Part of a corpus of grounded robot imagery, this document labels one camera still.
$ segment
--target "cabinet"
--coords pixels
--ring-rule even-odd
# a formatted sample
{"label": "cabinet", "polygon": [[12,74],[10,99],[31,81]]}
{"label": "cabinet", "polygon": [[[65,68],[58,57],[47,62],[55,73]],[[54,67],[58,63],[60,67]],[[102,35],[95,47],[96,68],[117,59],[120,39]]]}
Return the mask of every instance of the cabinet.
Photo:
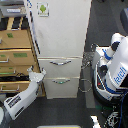
{"label": "cabinet", "polygon": [[[32,65],[33,71],[40,72],[29,27],[21,29],[21,17],[18,29],[12,30],[14,19],[10,17],[7,29],[0,31],[0,93],[18,93],[27,89],[30,83],[27,69]],[[26,79],[13,80],[16,76],[26,76]]]}
{"label": "cabinet", "polygon": [[[91,0],[24,0],[48,99],[77,97]],[[46,8],[41,16],[41,5]]]}

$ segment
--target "drawer handle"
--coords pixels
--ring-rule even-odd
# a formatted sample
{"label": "drawer handle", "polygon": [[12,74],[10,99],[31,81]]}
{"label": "drawer handle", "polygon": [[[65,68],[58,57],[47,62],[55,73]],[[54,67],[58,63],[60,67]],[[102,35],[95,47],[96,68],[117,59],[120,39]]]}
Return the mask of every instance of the drawer handle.
{"label": "drawer handle", "polygon": [[70,62],[71,62],[71,60],[67,60],[66,62],[63,62],[63,63],[57,63],[54,61],[50,61],[50,63],[55,64],[55,65],[65,65],[65,64],[70,63]]}
{"label": "drawer handle", "polygon": [[7,60],[5,61],[0,61],[0,63],[8,63],[9,59],[7,58]]}
{"label": "drawer handle", "polygon": [[57,84],[64,84],[64,83],[66,83],[68,81],[70,81],[70,79],[64,79],[63,81],[52,80],[52,82],[55,82]]}
{"label": "drawer handle", "polygon": [[5,87],[5,86],[4,85],[1,86],[1,89],[0,89],[1,92],[15,92],[15,91],[19,91],[19,89],[20,89],[19,85],[16,90],[5,90],[5,89],[3,89],[3,87]]}
{"label": "drawer handle", "polygon": [[11,75],[11,74],[15,74],[16,71],[14,70],[14,72],[1,72],[0,75]]}

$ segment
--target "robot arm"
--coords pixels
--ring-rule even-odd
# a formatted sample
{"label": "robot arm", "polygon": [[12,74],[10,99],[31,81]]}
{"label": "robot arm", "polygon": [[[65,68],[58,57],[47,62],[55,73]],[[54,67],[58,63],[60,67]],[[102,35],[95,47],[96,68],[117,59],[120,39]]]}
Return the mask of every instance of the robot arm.
{"label": "robot arm", "polygon": [[92,68],[95,69],[95,65],[98,63],[98,61],[100,61],[101,68],[103,69],[104,67],[109,68],[113,55],[116,52],[117,47],[123,38],[124,36],[122,36],[121,34],[115,33],[113,34],[111,39],[111,46],[105,49],[102,49],[102,47],[99,47],[98,54],[97,52],[95,52],[95,56],[94,56],[95,60],[93,60]]}
{"label": "robot arm", "polygon": [[4,106],[12,120],[15,120],[20,113],[36,99],[39,84],[42,82],[46,74],[45,70],[43,70],[42,73],[32,72],[32,67],[28,69],[28,72],[31,81],[28,88],[16,96],[7,98],[4,101]]}

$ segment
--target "sticker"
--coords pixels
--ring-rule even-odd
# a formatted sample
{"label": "sticker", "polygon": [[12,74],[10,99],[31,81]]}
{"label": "sticker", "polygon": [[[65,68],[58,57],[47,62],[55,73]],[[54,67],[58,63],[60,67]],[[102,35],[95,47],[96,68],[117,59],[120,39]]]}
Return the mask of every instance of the sticker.
{"label": "sticker", "polygon": [[8,38],[13,38],[12,33],[7,33]]}
{"label": "sticker", "polygon": [[126,77],[128,70],[120,63],[114,72],[112,80],[116,84],[116,87],[120,87],[121,83],[123,82],[124,78]]}
{"label": "sticker", "polygon": [[37,3],[38,16],[49,16],[49,5],[47,2]]}
{"label": "sticker", "polygon": [[6,55],[0,55],[0,57],[6,57]]}
{"label": "sticker", "polygon": [[9,67],[9,69],[13,69],[13,67]]}
{"label": "sticker", "polygon": [[13,53],[14,57],[27,57],[27,53]]}
{"label": "sticker", "polygon": [[9,13],[20,13],[20,9],[7,9]]}

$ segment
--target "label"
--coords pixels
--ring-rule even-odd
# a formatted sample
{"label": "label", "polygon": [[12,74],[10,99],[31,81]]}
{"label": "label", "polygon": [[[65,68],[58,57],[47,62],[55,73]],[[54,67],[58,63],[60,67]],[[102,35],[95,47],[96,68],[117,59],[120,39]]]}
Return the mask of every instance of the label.
{"label": "label", "polygon": [[0,55],[0,57],[6,57],[6,55]]}
{"label": "label", "polygon": [[118,70],[114,74],[113,79],[116,82],[116,84],[120,86],[126,75],[127,75],[127,70],[123,66],[119,66]]}
{"label": "label", "polygon": [[47,2],[37,3],[38,16],[49,16],[49,6]]}
{"label": "label", "polygon": [[13,69],[13,67],[9,67],[9,69]]}
{"label": "label", "polygon": [[27,57],[27,53],[13,53],[14,57]]}
{"label": "label", "polygon": [[7,33],[8,38],[13,38],[12,33]]}
{"label": "label", "polygon": [[7,12],[20,13],[20,9],[7,9]]}

